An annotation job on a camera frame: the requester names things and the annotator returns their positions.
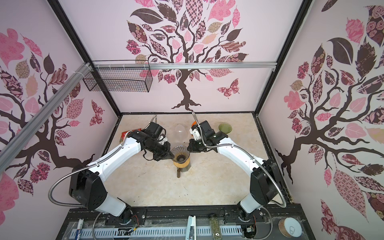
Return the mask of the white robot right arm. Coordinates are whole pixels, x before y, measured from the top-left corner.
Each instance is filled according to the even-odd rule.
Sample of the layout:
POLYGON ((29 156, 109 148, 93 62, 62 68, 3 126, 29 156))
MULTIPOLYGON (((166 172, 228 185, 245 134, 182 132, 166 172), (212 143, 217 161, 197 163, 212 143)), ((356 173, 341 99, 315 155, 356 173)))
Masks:
POLYGON ((250 178, 249 193, 238 203, 240 211, 246 215, 270 203, 286 208, 282 186, 282 176, 277 165, 270 160, 261 159, 236 144, 228 135, 217 133, 200 133, 191 131, 188 150, 203 153, 210 150, 228 158, 241 168, 250 178))

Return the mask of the clear ribbed glass dripper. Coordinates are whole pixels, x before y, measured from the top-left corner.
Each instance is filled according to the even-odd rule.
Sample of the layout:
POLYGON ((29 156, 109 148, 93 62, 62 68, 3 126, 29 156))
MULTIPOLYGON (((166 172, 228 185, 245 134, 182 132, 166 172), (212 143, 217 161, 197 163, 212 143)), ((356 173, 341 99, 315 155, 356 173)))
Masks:
POLYGON ((180 145, 172 149, 173 161, 178 164, 185 163, 190 158, 190 152, 186 146, 180 145))

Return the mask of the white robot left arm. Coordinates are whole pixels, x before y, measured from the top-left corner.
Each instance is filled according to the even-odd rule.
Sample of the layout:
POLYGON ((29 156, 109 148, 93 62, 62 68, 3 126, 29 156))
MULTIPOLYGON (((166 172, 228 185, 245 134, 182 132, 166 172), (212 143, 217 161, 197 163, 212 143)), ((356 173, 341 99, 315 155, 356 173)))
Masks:
POLYGON ((166 130, 162 127, 127 132, 125 139, 97 163, 88 164, 86 170, 74 168, 69 195, 90 211, 110 214, 123 223, 128 222, 133 215, 131 206, 109 194, 104 182, 123 163, 141 151, 152 153, 152 161, 174 158, 166 130))

